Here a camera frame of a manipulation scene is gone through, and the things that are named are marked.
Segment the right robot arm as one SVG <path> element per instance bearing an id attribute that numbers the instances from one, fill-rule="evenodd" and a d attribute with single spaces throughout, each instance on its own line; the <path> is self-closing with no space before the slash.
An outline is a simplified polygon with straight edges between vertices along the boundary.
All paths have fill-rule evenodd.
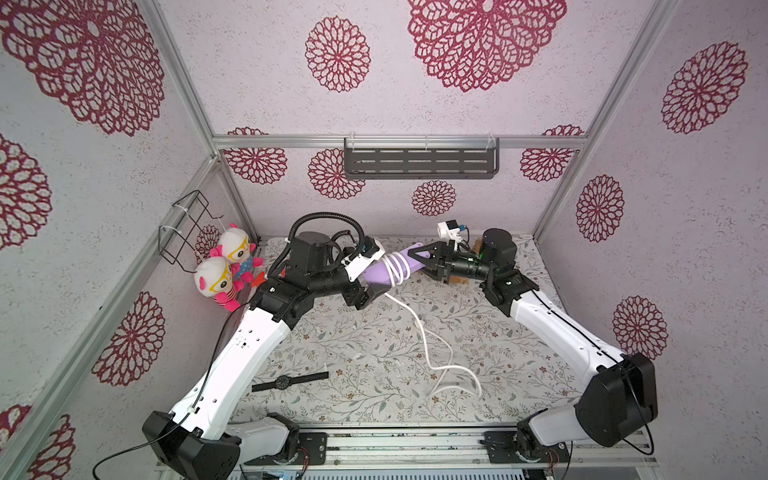
<path id="1" fill-rule="evenodd" d="M 518 455 L 533 461 L 547 447 L 591 439 L 613 447 L 658 416 L 655 368 L 581 326 L 518 268 L 517 246 L 503 229 L 486 230 L 478 251 L 441 240 L 408 250 L 431 278 L 478 281 L 486 300 L 536 334 L 581 378 L 585 390 L 571 406 L 548 408 L 516 426 Z"/>

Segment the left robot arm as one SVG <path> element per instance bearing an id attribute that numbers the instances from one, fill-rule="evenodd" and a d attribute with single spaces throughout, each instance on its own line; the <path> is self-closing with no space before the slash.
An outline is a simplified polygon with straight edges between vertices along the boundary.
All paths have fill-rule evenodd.
<path id="1" fill-rule="evenodd" d="M 169 412 L 154 411 L 142 431 L 158 459 L 185 479 L 226 479 L 239 465 L 297 453 L 299 427 L 270 413 L 258 421 L 229 420 L 253 378 L 318 298 L 340 295 L 357 309 L 367 299 L 362 273 L 385 253 L 351 217 L 315 212 L 291 227 L 266 279 L 197 384 Z"/>

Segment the purple power strip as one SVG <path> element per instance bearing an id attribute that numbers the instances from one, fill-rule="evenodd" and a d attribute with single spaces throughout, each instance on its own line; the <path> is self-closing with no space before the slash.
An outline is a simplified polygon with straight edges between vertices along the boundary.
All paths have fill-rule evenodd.
<path id="1" fill-rule="evenodd" d="M 390 287 L 401 285 L 425 266 L 424 260 L 431 258 L 429 252 L 419 251 L 421 247 L 422 243 L 416 243 L 399 252 L 385 254 L 363 272 L 363 279 L 368 284 Z"/>

